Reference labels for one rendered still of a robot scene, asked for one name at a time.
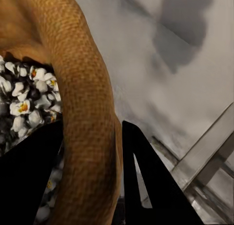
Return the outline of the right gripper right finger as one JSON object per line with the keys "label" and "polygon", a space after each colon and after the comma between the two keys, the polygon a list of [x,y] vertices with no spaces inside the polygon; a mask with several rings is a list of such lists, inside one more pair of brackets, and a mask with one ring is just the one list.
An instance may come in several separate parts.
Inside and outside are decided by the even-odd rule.
{"label": "right gripper right finger", "polygon": [[[122,122],[124,225],[204,225],[141,129]],[[152,208],[141,206],[136,156]]]}

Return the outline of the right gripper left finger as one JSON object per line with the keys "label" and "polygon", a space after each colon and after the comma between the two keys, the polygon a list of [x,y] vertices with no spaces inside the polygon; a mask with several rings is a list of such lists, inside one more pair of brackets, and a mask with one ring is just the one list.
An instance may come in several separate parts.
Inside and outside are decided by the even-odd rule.
{"label": "right gripper left finger", "polygon": [[33,225],[63,138],[52,122],[0,156],[0,225]]}

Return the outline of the popcorn bag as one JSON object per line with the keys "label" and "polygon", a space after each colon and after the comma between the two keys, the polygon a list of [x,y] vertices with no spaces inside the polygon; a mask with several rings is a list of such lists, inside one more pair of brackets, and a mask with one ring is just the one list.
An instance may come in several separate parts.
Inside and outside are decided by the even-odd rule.
{"label": "popcorn bag", "polygon": [[81,7],[75,0],[0,0],[0,55],[56,75],[64,167],[52,213],[40,225],[111,225],[124,165],[123,127]]}

